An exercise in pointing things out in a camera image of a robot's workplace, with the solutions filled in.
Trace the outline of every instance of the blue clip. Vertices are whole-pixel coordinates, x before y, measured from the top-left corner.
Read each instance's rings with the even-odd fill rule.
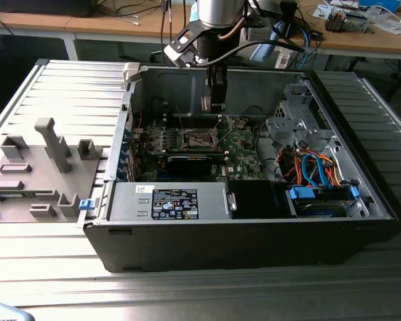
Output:
[[[291,199],[314,199],[315,193],[310,187],[293,187],[289,190]]]
[[[82,199],[79,204],[80,211],[88,211],[95,209],[95,200],[93,199]]]
[[[352,186],[350,188],[350,191],[352,192],[352,195],[357,199],[360,196],[360,191],[358,190],[357,187]]]

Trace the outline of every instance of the slotted aluminum plate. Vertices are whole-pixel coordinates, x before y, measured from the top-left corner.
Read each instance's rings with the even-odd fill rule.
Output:
[[[317,75],[401,202],[401,119],[366,79],[345,72]]]

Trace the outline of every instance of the floor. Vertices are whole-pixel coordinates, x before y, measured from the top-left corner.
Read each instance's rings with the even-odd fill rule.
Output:
[[[82,60],[92,61],[124,61],[126,58],[132,61],[148,62],[149,53],[158,50],[156,44],[136,45],[134,43],[114,43],[110,41],[79,41],[78,53]],[[34,37],[0,37],[0,112],[19,87],[25,76],[38,58],[67,59],[65,48],[58,39],[34,38]],[[309,68],[338,71],[345,70],[349,58],[327,57],[318,55],[315,65]],[[355,73],[367,77],[373,86],[382,95],[392,83],[392,74],[395,71],[382,59],[368,58],[359,62],[355,67]],[[401,88],[391,101],[391,106],[401,117]]]

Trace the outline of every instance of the black computer case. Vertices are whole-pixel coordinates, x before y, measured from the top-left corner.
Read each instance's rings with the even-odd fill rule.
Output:
[[[0,0],[0,11],[90,17],[97,2],[98,0]]]

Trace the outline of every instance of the blue cable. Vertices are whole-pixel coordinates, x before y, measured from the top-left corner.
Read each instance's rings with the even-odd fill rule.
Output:
[[[327,175],[325,175],[324,171],[323,171],[323,167],[322,167],[322,161],[321,159],[316,156],[315,154],[307,154],[306,156],[304,156],[303,161],[301,162],[301,172],[303,173],[304,178],[306,179],[306,181],[308,181],[309,183],[311,183],[313,185],[313,187],[315,187],[316,189],[318,188],[317,183],[315,183],[313,180],[311,180],[309,178],[309,176],[307,175],[307,171],[306,171],[306,164],[307,164],[307,160],[308,158],[312,156],[316,159],[316,162],[318,163],[318,173],[319,173],[319,177],[321,178],[321,182],[322,184],[329,188],[332,189],[333,185],[331,185],[329,183],[329,180],[327,178]]]
[[[305,56],[303,57],[303,61],[301,62],[301,65],[298,67],[298,70],[300,70],[301,67],[303,67],[303,65],[305,64],[306,58],[307,58],[307,50],[309,49],[309,46],[310,46],[309,37],[307,36],[306,31],[305,31],[302,27],[299,27],[299,29],[301,30],[301,32],[303,32],[303,34],[304,34],[304,36],[305,36],[305,39],[306,39],[306,49],[305,49]]]

